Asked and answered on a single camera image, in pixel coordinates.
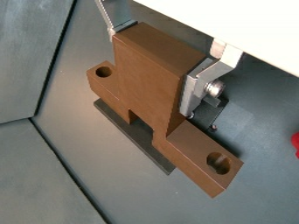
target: white panel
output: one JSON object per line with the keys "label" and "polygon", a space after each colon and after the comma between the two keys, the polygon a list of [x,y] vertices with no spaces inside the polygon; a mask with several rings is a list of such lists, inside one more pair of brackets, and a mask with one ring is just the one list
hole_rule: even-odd
{"label": "white panel", "polygon": [[299,76],[296,1],[134,1]]}

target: wooden block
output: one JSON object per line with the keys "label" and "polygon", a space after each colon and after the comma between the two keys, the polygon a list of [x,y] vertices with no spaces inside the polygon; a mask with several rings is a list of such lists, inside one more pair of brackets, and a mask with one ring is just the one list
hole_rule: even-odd
{"label": "wooden block", "polygon": [[118,99],[153,130],[168,135],[184,121],[184,75],[205,56],[144,23],[113,36],[113,47]]}
{"label": "wooden block", "polygon": [[126,123],[136,119],[136,115],[125,108],[118,101],[117,93],[117,72],[114,66],[104,61],[88,71],[88,84],[92,91],[101,98],[105,104],[116,111]]}
{"label": "wooden block", "polygon": [[243,165],[188,121],[167,138],[153,133],[153,147],[211,197],[227,189]]}
{"label": "wooden block", "polygon": [[104,62],[88,70],[90,89],[128,123],[138,116],[151,126],[153,147],[215,197],[243,162],[179,112],[185,74],[205,56],[147,24],[129,27],[112,40],[116,67]]}

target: screw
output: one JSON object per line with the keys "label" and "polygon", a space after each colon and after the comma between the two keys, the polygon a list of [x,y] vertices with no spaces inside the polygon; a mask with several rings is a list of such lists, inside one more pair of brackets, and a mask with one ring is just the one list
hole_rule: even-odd
{"label": "screw", "polygon": [[217,131],[217,126],[216,126],[216,124],[212,124],[209,126],[209,132],[216,132],[216,131]]}
{"label": "screw", "polygon": [[191,120],[193,118],[193,112],[187,116],[187,119]]}
{"label": "screw", "polygon": [[224,90],[224,83],[220,80],[209,82],[205,86],[205,92],[215,98],[217,98]]}

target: gray floor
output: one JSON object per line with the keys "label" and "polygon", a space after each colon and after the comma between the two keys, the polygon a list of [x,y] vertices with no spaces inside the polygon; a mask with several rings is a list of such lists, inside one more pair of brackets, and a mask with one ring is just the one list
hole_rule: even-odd
{"label": "gray floor", "polygon": [[28,120],[0,125],[0,223],[105,223]]}
{"label": "gray floor", "polygon": [[[129,3],[138,21],[207,52],[209,37]],[[177,169],[164,175],[94,109],[85,71],[102,60],[113,61],[106,26],[93,0],[80,0],[34,121],[112,223],[296,224],[297,79],[249,56],[224,77],[229,104],[215,135],[244,166],[211,199]]]}

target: dark gray surface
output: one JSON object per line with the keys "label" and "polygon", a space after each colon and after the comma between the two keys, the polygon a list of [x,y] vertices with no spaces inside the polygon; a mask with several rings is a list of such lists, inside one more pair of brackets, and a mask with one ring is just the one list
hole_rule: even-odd
{"label": "dark gray surface", "polygon": [[105,223],[28,120],[0,125],[0,223]]}
{"label": "dark gray surface", "polygon": [[[208,37],[130,5],[134,19],[208,49]],[[227,75],[229,103],[215,134],[227,139],[244,165],[228,190],[211,199],[177,169],[164,175],[94,109],[85,71],[112,59],[104,19],[93,0],[81,0],[34,121],[113,223],[296,224],[299,161],[289,136],[299,130],[297,79],[251,57]]]}
{"label": "dark gray surface", "polygon": [[0,1],[0,123],[33,116],[72,2]]}

